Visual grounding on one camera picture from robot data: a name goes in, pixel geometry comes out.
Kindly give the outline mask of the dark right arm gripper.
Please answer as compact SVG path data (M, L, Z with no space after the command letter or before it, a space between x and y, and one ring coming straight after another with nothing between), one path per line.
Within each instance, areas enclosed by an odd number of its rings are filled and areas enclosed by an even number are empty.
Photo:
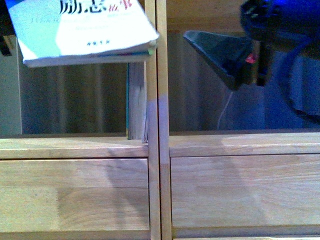
M240 6L240 23L253 40L277 48L304 44L306 53L320 51L318 0L247 0ZM199 30L188 30L183 37L229 90L250 83L256 63L251 39Z

